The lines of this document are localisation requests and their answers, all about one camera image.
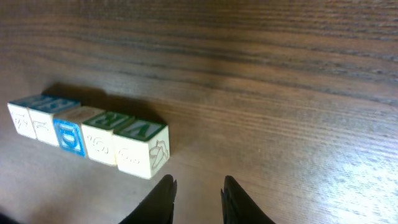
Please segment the wooden K picture block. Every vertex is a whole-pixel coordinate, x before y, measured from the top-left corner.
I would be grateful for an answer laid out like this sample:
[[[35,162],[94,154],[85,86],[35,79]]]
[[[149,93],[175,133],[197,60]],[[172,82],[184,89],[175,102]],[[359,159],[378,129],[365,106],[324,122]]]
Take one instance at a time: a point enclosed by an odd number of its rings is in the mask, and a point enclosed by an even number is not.
[[[37,138],[30,118],[29,108],[31,106],[40,105],[49,99],[51,98],[48,96],[35,95],[7,103],[7,107],[18,134],[32,139]]]

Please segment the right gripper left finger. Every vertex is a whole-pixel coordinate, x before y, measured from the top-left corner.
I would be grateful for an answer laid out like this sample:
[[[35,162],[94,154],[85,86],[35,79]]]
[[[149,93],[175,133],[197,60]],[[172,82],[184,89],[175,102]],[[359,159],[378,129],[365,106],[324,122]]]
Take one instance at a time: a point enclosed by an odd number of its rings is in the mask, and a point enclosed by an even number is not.
[[[177,181],[167,174],[119,224],[172,224]]]

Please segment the blue D letter block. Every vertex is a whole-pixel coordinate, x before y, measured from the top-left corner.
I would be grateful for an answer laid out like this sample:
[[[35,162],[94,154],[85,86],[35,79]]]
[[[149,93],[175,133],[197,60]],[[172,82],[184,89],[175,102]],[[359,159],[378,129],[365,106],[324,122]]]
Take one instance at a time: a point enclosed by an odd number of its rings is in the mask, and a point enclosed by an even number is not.
[[[81,126],[83,122],[103,113],[103,109],[79,106],[56,115],[53,126],[58,145],[64,151],[86,157],[86,146]]]

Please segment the red edged 6 block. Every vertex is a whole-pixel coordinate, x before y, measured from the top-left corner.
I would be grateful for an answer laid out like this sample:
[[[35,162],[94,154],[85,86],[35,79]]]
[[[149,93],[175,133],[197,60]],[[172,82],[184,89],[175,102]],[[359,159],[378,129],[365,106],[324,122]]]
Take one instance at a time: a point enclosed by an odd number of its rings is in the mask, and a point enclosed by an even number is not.
[[[169,126],[144,119],[115,130],[113,144],[118,169],[151,179],[170,159]]]

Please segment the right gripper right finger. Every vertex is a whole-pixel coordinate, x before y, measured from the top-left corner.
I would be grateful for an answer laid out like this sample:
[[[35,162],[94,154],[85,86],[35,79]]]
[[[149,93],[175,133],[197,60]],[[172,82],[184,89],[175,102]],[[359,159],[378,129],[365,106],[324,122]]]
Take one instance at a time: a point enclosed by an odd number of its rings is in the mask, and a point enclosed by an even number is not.
[[[224,224],[275,224],[231,175],[221,189]]]

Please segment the yellow edged wooden block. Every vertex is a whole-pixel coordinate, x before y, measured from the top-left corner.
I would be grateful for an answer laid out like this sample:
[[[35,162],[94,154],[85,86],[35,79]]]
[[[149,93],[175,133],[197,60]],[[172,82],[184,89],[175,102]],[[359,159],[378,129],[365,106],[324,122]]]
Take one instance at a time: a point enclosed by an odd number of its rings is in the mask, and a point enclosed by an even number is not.
[[[53,126],[56,115],[79,107],[81,103],[75,100],[56,96],[40,95],[28,106],[37,139],[41,142],[58,147],[57,135]]]

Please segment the red edged 5 block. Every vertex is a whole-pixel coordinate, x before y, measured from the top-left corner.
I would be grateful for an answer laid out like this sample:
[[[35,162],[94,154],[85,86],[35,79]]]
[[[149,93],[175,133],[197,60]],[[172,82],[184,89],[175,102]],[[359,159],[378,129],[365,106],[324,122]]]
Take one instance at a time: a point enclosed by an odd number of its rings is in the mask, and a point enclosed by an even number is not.
[[[135,117],[114,111],[104,111],[82,123],[86,151],[91,160],[117,166],[113,134]]]

